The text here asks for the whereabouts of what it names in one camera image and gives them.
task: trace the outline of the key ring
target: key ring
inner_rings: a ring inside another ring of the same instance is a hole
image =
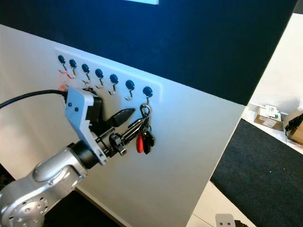
[[[145,117],[148,117],[151,114],[152,109],[147,104],[141,104],[140,111],[141,111],[142,117],[145,118]]]

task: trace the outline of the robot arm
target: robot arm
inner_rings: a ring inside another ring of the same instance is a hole
[[[65,116],[80,141],[70,144],[38,164],[26,177],[16,180],[0,192],[0,226],[40,227],[44,215],[74,190],[97,163],[105,165],[116,153],[124,155],[125,146],[149,128],[149,112],[140,107],[143,117],[132,123],[121,135],[115,128],[132,115],[125,109],[109,120],[102,118],[102,101],[82,89],[70,88]]]

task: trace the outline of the wall hook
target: wall hook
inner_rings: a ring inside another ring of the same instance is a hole
[[[112,74],[110,75],[109,79],[113,83],[113,90],[108,91],[109,94],[112,96],[116,93],[116,84],[118,83],[118,77],[115,74]]]
[[[74,78],[76,78],[75,68],[77,67],[77,63],[76,63],[76,61],[74,59],[70,59],[70,66],[71,66],[72,72],[74,74],[74,77],[71,78],[71,79],[74,79]]]
[[[89,77],[89,66],[87,64],[82,65],[82,69],[88,79],[88,82],[90,82],[90,77]]]
[[[58,60],[59,62],[62,64],[63,68],[65,69],[65,71],[67,71],[66,67],[65,67],[65,59],[62,55],[58,56]]]
[[[143,88],[143,94],[146,97],[147,100],[147,105],[149,105],[150,103],[150,97],[152,97],[152,89],[149,86],[146,86],[145,88]]]
[[[95,87],[96,88],[98,88],[98,89],[101,89],[102,87],[103,87],[103,82],[102,82],[102,78],[103,78],[103,72],[102,72],[102,70],[101,69],[96,69],[95,70],[95,74],[96,74],[96,76],[98,77],[98,79],[100,80],[100,84],[101,84],[101,86],[99,86],[99,85],[95,85]]]
[[[133,99],[133,93],[132,91],[134,90],[134,82],[132,80],[128,80],[125,82],[125,86],[127,87],[127,89],[129,90],[130,96],[126,96],[124,97],[127,101],[130,101]]]

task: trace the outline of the dark blue wall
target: dark blue wall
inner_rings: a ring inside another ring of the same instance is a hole
[[[4,25],[246,105],[296,0],[1,0]]]

